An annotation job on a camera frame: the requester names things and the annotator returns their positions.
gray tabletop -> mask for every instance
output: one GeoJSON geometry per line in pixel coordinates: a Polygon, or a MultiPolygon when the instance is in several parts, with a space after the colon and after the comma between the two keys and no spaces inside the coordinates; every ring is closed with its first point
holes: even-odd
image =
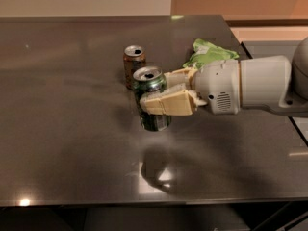
{"type": "Polygon", "coordinates": [[[1,19],[0,205],[307,198],[287,117],[199,109],[141,128],[124,48],[169,71],[198,38],[247,58],[220,16],[1,19]]]}

wall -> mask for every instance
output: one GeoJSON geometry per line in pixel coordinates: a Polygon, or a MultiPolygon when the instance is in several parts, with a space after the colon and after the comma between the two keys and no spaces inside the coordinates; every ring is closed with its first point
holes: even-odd
{"type": "Polygon", "coordinates": [[[222,14],[227,20],[308,18],[308,0],[173,0],[172,14],[222,14]]]}
{"type": "Polygon", "coordinates": [[[0,0],[0,17],[170,15],[171,0],[0,0]]]}

green plastic bag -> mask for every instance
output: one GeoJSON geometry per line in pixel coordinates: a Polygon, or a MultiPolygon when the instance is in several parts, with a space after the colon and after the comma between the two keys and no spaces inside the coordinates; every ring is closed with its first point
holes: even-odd
{"type": "Polygon", "coordinates": [[[205,64],[209,64],[216,60],[237,59],[239,55],[235,51],[226,50],[219,46],[215,46],[208,41],[197,39],[193,44],[195,53],[191,55],[188,62],[183,67],[201,68],[205,64]]]}

